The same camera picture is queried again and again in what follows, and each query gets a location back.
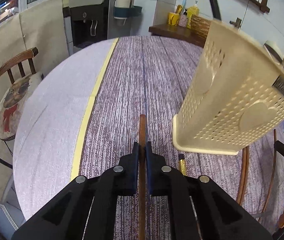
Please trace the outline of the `brown wooden chopstick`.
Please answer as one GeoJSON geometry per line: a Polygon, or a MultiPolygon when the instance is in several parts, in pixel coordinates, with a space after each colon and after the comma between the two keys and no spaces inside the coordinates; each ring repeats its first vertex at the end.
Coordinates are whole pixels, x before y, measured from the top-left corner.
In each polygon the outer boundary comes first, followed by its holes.
{"type": "Polygon", "coordinates": [[[146,222],[146,169],[145,169],[145,145],[146,145],[146,115],[139,116],[139,240],[145,240],[146,222]]]}

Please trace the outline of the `gold tipped black chopstick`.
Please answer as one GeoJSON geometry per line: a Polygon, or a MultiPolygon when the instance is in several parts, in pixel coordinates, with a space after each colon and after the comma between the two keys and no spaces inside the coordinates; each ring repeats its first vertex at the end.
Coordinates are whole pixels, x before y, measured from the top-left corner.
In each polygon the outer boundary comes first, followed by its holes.
{"type": "Polygon", "coordinates": [[[179,155],[178,155],[178,160],[179,160],[179,170],[180,170],[180,172],[181,172],[184,176],[187,176],[187,168],[186,168],[185,155],[184,155],[184,154],[179,154],[179,155]]]}

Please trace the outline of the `brown chopstick on table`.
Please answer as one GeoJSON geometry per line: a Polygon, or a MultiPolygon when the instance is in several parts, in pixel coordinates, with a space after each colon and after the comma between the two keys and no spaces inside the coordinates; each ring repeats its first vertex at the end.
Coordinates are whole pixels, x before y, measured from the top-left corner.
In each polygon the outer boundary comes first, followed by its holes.
{"type": "Polygon", "coordinates": [[[241,176],[239,179],[239,187],[238,187],[237,198],[236,198],[236,202],[239,205],[243,204],[244,195],[246,192],[246,184],[248,181],[248,171],[249,171],[249,146],[246,146],[242,150],[241,176]]]}

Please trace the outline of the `cream plastic utensil basket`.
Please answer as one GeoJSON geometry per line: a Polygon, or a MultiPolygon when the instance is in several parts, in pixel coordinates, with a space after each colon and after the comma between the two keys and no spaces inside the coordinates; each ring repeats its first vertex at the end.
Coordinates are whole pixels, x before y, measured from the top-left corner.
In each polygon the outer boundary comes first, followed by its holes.
{"type": "Polygon", "coordinates": [[[219,20],[207,40],[181,109],[177,150],[236,155],[284,120],[284,67],[246,33],[219,20]]]}

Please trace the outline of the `purple striped table mat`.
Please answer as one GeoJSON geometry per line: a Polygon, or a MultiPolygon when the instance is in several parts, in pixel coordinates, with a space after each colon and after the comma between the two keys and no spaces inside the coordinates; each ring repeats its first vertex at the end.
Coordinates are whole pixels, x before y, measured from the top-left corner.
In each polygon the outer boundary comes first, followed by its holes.
{"type": "MultiPolygon", "coordinates": [[[[89,178],[118,163],[138,140],[139,116],[147,118],[147,139],[156,154],[177,167],[172,119],[180,110],[202,49],[164,37],[131,36],[87,47],[69,58],[79,88],[91,96],[101,68],[103,79],[82,142],[77,172],[89,178]]],[[[270,131],[249,147],[248,183],[242,206],[266,211],[261,224],[274,232],[284,208],[284,159],[273,155],[282,129],[270,131]]]]}

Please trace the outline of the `wooden chair with cushion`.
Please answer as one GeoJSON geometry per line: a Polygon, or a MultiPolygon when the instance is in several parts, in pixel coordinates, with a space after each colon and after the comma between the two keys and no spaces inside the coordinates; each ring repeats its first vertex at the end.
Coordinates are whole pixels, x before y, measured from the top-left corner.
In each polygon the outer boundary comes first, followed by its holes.
{"type": "Polygon", "coordinates": [[[14,56],[0,68],[0,76],[7,73],[11,82],[0,101],[0,139],[15,139],[17,128],[28,98],[43,80],[41,72],[37,72],[33,58],[38,55],[34,47],[14,56]]]}

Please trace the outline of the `woven pattern basin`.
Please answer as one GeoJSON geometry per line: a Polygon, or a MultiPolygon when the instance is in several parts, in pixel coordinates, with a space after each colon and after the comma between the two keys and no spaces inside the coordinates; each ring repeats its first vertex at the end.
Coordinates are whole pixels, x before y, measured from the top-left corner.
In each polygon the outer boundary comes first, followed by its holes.
{"type": "Polygon", "coordinates": [[[203,47],[207,40],[211,20],[207,20],[206,18],[202,18],[197,15],[192,15],[190,25],[191,29],[195,31],[199,44],[203,47]]]}

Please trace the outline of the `yellow mug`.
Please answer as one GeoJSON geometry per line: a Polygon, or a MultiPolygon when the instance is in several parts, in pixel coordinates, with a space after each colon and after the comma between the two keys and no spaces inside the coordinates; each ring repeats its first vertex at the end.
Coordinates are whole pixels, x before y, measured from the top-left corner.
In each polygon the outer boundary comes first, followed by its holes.
{"type": "Polygon", "coordinates": [[[180,17],[180,14],[169,12],[167,16],[167,24],[171,26],[178,26],[180,17]]]}

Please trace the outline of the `grey water dispenser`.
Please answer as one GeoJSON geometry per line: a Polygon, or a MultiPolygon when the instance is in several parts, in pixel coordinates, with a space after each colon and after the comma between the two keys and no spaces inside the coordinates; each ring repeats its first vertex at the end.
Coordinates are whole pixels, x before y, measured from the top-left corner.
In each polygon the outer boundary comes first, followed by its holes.
{"type": "Polygon", "coordinates": [[[82,49],[111,38],[115,0],[70,0],[73,45],[82,49]]]}

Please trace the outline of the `yellow soap bottle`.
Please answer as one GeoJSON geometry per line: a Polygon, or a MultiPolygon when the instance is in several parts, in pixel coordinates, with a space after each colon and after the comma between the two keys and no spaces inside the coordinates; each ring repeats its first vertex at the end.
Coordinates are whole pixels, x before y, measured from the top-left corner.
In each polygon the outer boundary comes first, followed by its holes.
{"type": "Polygon", "coordinates": [[[193,6],[188,7],[188,9],[186,10],[186,18],[187,18],[187,24],[186,27],[188,29],[191,29],[191,18],[192,16],[199,15],[199,8],[198,8],[198,2],[195,1],[195,4],[193,6]]]}

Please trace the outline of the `dark teal wall holder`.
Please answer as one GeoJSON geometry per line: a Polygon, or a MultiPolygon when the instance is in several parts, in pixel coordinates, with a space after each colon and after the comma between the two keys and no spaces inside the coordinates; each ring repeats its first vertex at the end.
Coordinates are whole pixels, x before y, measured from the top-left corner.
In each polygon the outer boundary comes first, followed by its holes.
{"type": "Polygon", "coordinates": [[[113,16],[118,20],[125,20],[130,17],[138,17],[141,15],[142,7],[133,6],[130,8],[114,7],[113,16]]]}

